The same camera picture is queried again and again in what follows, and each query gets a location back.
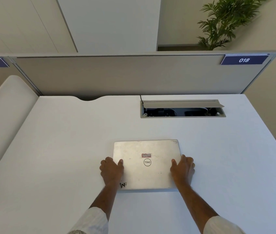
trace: sleeve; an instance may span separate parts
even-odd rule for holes
[[[87,209],[68,234],[108,234],[106,214],[97,207]]]
[[[245,232],[227,219],[215,216],[206,222],[203,234],[245,234]]]

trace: silver laptop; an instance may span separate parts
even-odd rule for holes
[[[124,176],[119,190],[175,188],[170,168],[172,159],[181,159],[178,140],[117,141],[113,161],[120,159]]]

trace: green plant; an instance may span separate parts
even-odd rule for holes
[[[204,38],[199,36],[199,46],[207,50],[224,47],[236,38],[234,30],[250,23],[259,13],[258,8],[266,0],[219,0],[203,5],[201,11],[209,12],[206,21],[199,21]]]

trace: person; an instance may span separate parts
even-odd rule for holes
[[[193,158],[172,159],[171,175],[201,234],[245,234],[241,228],[220,217],[190,186],[195,172]],[[108,221],[118,185],[124,173],[123,160],[116,164],[107,157],[101,161],[105,187],[68,234],[107,234]]]

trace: forearm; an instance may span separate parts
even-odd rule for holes
[[[203,233],[206,222],[218,214],[211,208],[189,184],[176,184],[181,196],[183,197],[190,214],[197,224],[199,231]]]
[[[112,181],[109,182],[107,185],[105,185],[103,190],[100,192],[100,194],[97,196],[97,198],[94,200],[89,208],[100,208],[106,214],[106,218],[109,220],[114,199],[117,194],[117,188],[118,183]]]

